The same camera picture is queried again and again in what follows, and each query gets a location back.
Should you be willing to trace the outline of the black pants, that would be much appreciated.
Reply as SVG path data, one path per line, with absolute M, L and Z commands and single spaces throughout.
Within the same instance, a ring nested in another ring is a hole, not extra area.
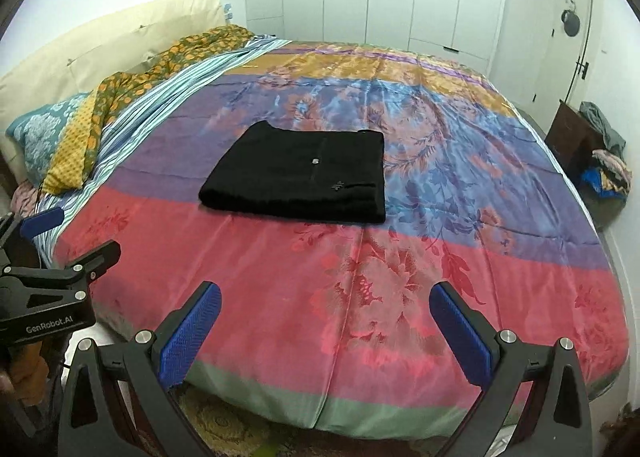
M 238 214 L 382 224 L 383 160 L 378 131 L 293 131 L 258 121 L 216 163 L 198 198 Z

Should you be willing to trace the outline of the striped light blue sheet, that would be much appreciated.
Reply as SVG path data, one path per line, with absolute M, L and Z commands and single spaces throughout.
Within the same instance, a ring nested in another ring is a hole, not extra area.
M 37 205 L 39 212 L 56 207 L 64 211 L 61 225 L 35 237 L 35 246 L 43 264 L 47 267 L 55 266 L 54 248 L 64 229 L 111 177 L 114 170 L 182 103 L 229 70 L 287 44 L 288 40 L 276 36 L 258 36 L 242 49 L 213 55 L 181 70 L 126 107 L 114 124 L 107 126 L 103 132 L 96 164 L 84 186 L 60 197 L 44 197 Z

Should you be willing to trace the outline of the yellow orange floral blanket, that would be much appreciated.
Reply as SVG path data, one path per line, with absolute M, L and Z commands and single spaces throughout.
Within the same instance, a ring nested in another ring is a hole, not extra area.
M 160 52 L 145 72 L 117 72 L 104 78 L 67 122 L 40 188 L 50 195 L 80 190 L 96 163 L 103 129 L 125 107 L 181 70 L 211 56 L 239 50 L 253 37 L 239 25 L 218 26 L 177 40 Z

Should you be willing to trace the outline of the teal floral pillow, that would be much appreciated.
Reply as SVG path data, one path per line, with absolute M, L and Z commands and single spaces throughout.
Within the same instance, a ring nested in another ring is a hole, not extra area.
M 6 134 L 20 145 L 28 180 L 40 186 L 52 157 L 62 140 L 67 121 L 88 98 L 88 92 L 77 93 L 55 104 L 43 105 L 16 118 Z

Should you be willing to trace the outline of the grey laundry basket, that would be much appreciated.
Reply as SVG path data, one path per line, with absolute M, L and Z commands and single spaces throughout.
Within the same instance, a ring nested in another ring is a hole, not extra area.
M 593 188 L 586 183 L 580 185 L 578 192 L 598 232 L 603 232 L 607 229 L 626 206 L 625 199 L 618 197 L 600 197 L 593 191 Z

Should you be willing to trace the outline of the cream padded headboard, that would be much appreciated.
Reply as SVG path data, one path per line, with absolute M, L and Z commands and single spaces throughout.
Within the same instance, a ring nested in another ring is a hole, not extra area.
M 46 104 L 131 72 L 175 41 L 226 22 L 221 0 L 156 0 L 105 15 L 55 38 L 1 77 L 1 130 Z

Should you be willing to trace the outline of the multicolour floral bedspread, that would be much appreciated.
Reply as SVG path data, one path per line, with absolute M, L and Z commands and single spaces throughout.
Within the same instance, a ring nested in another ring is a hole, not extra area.
M 386 220 L 228 214 L 198 191 L 251 125 L 384 136 Z M 368 439 L 447 435 L 477 396 L 427 299 L 449 281 L 492 325 L 574 342 L 591 395 L 629 340 L 620 287 L 578 194 L 482 75 L 429 56 L 293 42 L 166 118 L 58 237 L 54 262 L 116 240 L 92 288 L 117 333 L 155 328 L 202 281 L 221 314 L 189 378 L 272 420 Z

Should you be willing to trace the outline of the pile of clothes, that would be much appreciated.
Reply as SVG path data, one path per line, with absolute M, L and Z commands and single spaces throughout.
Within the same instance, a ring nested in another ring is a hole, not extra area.
M 607 150 L 593 150 L 580 182 L 600 198 L 626 200 L 631 190 L 632 172 L 622 158 Z

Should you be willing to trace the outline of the dark wooden nightstand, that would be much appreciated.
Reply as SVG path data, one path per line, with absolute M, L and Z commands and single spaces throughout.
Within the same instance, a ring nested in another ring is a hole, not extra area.
M 576 184 L 590 167 L 592 152 L 605 147 L 602 134 L 564 101 L 559 102 L 544 143 Z

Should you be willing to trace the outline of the grey garment on nightstand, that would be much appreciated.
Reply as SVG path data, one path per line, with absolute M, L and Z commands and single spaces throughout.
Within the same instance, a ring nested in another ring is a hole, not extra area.
M 601 133 L 605 148 L 613 155 L 623 158 L 626 140 L 608 122 L 605 114 L 593 102 L 581 102 L 578 114 Z

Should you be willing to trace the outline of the white room door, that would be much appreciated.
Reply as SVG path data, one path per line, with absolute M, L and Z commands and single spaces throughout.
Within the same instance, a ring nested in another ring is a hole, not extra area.
M 570 99 L 586 57 L 596 1 L 554 0 L 549 40 L 532 97 L 537 114 L 543 114 L 548 107 L 554 110 L 559 100 Z M 580 33 L 574 38 L 567 37 L 563 30 L 561 14 L 566 9 L 574 10 L 582 21 Z

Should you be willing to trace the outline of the dark round door hanging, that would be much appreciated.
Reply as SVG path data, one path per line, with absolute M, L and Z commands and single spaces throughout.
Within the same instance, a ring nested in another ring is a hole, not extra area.
M 567 37 L 574 38 L 579 35 L 582 21 L 574 10 L 564 10 L 561 14 L 561 22 Z

